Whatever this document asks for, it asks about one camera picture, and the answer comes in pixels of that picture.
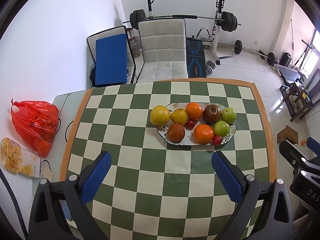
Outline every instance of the barbell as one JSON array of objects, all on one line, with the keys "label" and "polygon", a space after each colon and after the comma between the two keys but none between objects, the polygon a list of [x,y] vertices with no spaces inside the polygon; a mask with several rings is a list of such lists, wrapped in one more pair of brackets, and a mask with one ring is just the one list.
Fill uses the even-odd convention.
[{"label": "barbell", "polygon": [[138,22],[140,22],[140,21],[144,21],[147,19],[166,18],[166,17],[184,18],[184,19],[202,18],[202,19],[216,20],[216,21],[219,21],[219,25],[221,26],[222,30],[227,31],[227,32],[233,32],[236,30],[238,25],[241,25],[238,23],[236,16],[234,16],[232,13],[229,13],[229,12],[222,12],[221,19],[220,18],[205,17],[205,16],[197,16],[197,15],[184,15],[184,14],[146,17],[146,13],[143,9],[134,10],[130,14],[130,21],[126,21],[123,23],[130,23],[132,28],[138,30]]},{"label": "barbell", "polygon": [[235,48],[235,53],[236,54],[240,54],[242,49],[245,49],[247,51],[253,52],[253,53],[258,54],[260,56],[266,57],[267,58],[267,62],[268,62],[268,64],[270,66],[274,66],[275,64],[279,64],[279,59],[278,59],[278,57],[275,56],[275,54],[273,52],[270,52],[268,54],[268,56],[266,56],[265,54],[258,53],[258,52],[254,51],[254,50],[243,48],[242,47],[242,42],[240,40],[236,40],[235,44],[231,45],[231,46],[233,46]]}]

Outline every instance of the red plastic bag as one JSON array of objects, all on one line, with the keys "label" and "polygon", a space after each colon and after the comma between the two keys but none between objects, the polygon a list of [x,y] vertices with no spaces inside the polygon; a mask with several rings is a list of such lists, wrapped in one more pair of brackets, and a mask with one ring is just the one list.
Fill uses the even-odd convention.
[{"label": "red plastic bag", "polygon": [[11,117],[17,133],[41,157],[47,157],[52,146],[58,126],[58,108],[44,101],[13,102],[19,108],[14,112],[11,106]]}]

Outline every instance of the green apple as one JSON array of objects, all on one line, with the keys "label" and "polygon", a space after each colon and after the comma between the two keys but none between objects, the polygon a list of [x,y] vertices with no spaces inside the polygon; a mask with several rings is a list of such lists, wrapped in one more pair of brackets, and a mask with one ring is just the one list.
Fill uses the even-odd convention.
[{"label": "green apple", "polygon": [[227,122],[220,120],[217,121],[213,126],[213,134],[220,135],[221,137],[225,137],[230,131],[230,126]]},{"label": "green apple", "polygon": [[237,118],[236,111],[231,107],[226,107],[221,111],[221,119],[228,124],[232,124]]}]

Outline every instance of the plate of fruit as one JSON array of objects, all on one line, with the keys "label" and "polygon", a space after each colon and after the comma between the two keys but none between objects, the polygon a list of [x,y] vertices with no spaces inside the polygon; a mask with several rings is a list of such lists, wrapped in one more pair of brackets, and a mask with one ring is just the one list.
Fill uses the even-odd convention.
[{"label": "plate of fruit", "polygon": [[225,144],[236,133],[236,112],[217,103],[171,103],[151,110],[159,135],[174,145]]}]

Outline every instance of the checkered tablecloth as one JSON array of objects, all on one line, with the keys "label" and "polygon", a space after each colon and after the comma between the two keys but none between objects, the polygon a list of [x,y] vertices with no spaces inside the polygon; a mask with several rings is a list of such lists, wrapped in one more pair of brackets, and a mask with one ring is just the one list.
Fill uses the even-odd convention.
[{"label": "checkered tablecloth", "polygon": [[[149,116],[154,106],[172,102],[234,108],[234,137],[220,147],[167,143]],[[153,82],[95,88],[72,144],[67,177],[79,174],[101,150],[111,153],[112,166],[87,207],[111,240],[214,239],[235,209],[211,166],[214,150],[244,174],[269,181],[265,132],[250,87]]]}]

